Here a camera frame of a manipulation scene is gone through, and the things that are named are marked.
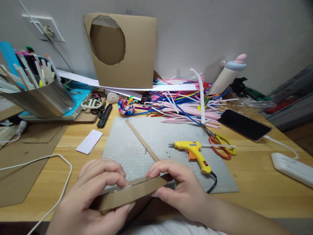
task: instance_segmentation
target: oval hole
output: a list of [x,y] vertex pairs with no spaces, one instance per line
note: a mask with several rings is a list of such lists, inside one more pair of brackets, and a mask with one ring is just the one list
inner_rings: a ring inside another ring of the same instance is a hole
[[125,36],[121,27],[109,16],[98,16],[90,29],[92,51],[102,63],[115,65],[125,56]]

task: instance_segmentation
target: pink bottle cap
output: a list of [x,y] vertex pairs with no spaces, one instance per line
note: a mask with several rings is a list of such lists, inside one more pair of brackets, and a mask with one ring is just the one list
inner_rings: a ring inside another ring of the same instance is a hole
[[237,56],[237,58],[235,59],[235,62],[243,64],[245,62],[246,58],[247,58],[246,54],[241,54],[241,55]]

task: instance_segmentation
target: wall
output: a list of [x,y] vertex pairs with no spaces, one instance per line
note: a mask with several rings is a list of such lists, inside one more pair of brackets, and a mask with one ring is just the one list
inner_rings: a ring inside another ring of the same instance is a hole
[[[73,70],[96,79],[83,16],[107,12],[157,18],[155,69],[164,78],[189,75],[189,68],[214,80],[222,60],[247,53],[240,75],[268,94],[313,63],[310,0],[22,0],[31,15],[52,16],[65,43],[56,43]],[[21,17],[18,0],[2,0],[0,40],[14,48],[32,46],[67,69],[51,46],[38,40]]]

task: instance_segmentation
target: phone screen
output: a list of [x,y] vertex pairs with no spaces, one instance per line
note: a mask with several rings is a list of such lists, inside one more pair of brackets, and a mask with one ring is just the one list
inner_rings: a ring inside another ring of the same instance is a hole
[[270,127],[231,109],[225,110],[218,121],[253,141],[258,141],[272,130]]

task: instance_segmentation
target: yellow glue gun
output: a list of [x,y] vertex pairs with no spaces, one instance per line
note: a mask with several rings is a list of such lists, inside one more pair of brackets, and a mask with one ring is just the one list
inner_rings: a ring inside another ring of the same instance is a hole
[[174,146],[178,149],[184,149],[189,152],[189,160],[190,159],[196,159],[201,167],[202,174],[210,174],[211,173],[211,167],[206,162],[204,157],[199,152],[199,149],[201,148],[201,144],[199,142],[191,142],[191,141],[177,141],[173,144],[169,144]]

